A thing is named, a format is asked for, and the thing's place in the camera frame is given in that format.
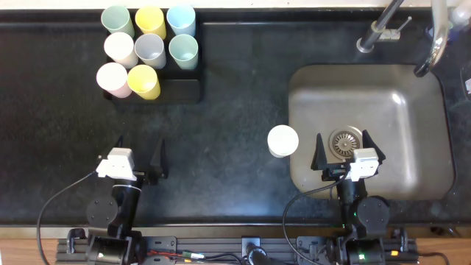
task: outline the faucet handle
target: faucet handle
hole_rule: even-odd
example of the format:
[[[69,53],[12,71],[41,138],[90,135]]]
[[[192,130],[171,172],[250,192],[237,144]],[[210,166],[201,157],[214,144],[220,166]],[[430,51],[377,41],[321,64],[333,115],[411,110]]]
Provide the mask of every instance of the faucet handle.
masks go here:
[[[398,41],[400,39],[400,31],[412,20],[412,17],[409,16],[399,29],[385,29],[383,33],[381,33],[380,38],[378,41]]]

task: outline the black countertop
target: black countertop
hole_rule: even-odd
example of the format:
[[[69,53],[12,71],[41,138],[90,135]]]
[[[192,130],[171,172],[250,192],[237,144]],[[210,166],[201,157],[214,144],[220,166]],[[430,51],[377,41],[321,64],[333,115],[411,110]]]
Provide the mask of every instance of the black countertop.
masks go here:
[[[299,191],[289,158],[273,158],[266,137],[273,126],[288,124],[291,75],[310,64],[420,62],[430,48],[423,34],[430,12],[403,10],[391,27],[411,12],[414,20],[399,42],[361,54],[355,42],[379,16],[376,10],[200,11],[202,101],[149,106],[103,98],[95,80],[106,62],[99,11],[3,14],[0,223],[33,225],[44,202],[94,170],[96,156],[121,134],[136,160],[152,154],[159,136],[167,143],[169,178],[144,187],[136,226],[280,223]],[[441,200],[392,201],[391,223],[471,220],[471,102],[460,76],[471,68],[470,47],[471,35],[463,34],[433,70],[444,87],[456,183]],[[96,177],[84,181],[49,206],[44,223],[85,225],[87,204],[109,194],[111,185]],[[298,223],[341,224],[337,202],[326,199],[301,199],[290,216]]]

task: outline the white wall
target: white wall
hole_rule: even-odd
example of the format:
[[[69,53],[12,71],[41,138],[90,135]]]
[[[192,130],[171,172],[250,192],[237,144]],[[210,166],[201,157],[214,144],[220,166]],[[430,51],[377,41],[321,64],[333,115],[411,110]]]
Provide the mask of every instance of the white wall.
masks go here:
[[[449,6],[462,1],[446,0]],[[138,8],[148,4],[171,7],[191,4],[204,8],[237,7],[385,7],[390,0],[0,0],[0,9],[103,9],[114,4]],[[430,0],[405,0],[402,7],[429,7]]]

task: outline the pink cup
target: pink cup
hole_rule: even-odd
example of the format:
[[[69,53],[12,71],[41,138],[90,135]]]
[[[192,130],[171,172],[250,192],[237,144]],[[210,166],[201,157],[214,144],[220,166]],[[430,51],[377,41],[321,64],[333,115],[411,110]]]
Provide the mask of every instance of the pink cup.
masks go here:
[[[119,63],[107,63],[96,73],[96,82],[118,98],[125,98],[132,93],[127,85],[127,71]]]

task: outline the sink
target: sink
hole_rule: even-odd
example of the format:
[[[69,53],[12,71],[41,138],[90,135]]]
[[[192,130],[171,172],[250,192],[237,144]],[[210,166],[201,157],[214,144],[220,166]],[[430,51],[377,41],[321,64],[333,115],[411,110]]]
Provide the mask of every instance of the sink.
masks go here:
[[[291,155],[291,178],[302,192],[328,183],[311,170],[316,134],[329,163],[361,148],[367,130],[386,155],[379,174],[365,181],[370,196],[439,199],[455,173],[445,103],[438,79],[414,76],[413,66],[328,65],[299,69],[289,83],[289,125],[300,145]],[[329,191],[314,194],[328,198]]]

